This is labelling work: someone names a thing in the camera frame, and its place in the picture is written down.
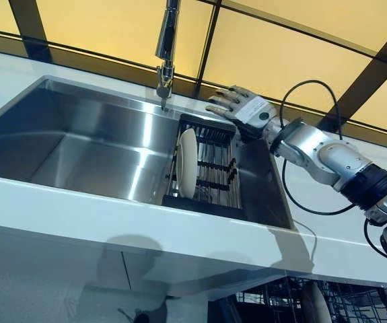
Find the wire rack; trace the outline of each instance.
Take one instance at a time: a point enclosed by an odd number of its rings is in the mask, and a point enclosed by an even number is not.
[[[181,198],[175,173],[178,142],[181,134],[187,129],[195,131],[198,144],[198,176],[193,200]],[[206,204],[241,209],[237,161],[232,147],[235,132],[236,128],[232,125],[183,114],[180,117],[176,146],[168,174],[170,181],[162,204],[206,213],[218,213],[217,215],[222,216],[228,214],[227,210],[210,209]],[[230,217],[242,217],[240,214]]]
[[[301,290],[310,280],[285,277],[236,294],[238,303],[261,304],[270,310],[274,322],[305,322]],[[387,322],[387,289],[327,281],[315,281],[335,323]]]

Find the white plate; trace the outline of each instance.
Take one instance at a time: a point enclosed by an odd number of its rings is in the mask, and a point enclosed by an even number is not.
[[[189,199],[195,195],[198,172],[197,147],[195,131],[193,129],[184,131],[177,148],[176,176],[180,195]]]
[[[313,281],[301,290],[301,309],[308,323],[332,323],[325,298]]]

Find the faucet spout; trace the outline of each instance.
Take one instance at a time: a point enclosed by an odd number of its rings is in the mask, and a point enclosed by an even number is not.
[[[174,80],[175,70],[174,53],[180,2],[181,0],[166,1],[166,10],[155,50],[155,55],[164,60],[162,65],[157,67],[159,83],[156,88],[158,96],[162,98],[162,109],[164,108],[166,99],[170,98],[172,93],[172,82]]]

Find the sink wall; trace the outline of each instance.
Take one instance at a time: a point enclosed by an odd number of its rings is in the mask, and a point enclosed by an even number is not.
[[[0,116],[0,177],[160,204],[178,119],[159,113],[43,81]]]

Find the robotic arm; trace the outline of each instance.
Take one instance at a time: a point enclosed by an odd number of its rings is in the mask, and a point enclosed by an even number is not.
[[[329,137],[301,119],[288,122],[274,106],[242,87],[219,89],[206,109],[232,121],[243,142],[263,138],[272,154],[298,165],[322,184],[331,185],[365,212],[375,226],[387,224],[387,171],[344,140]],[[380,242],[387,254],[387,227]]]

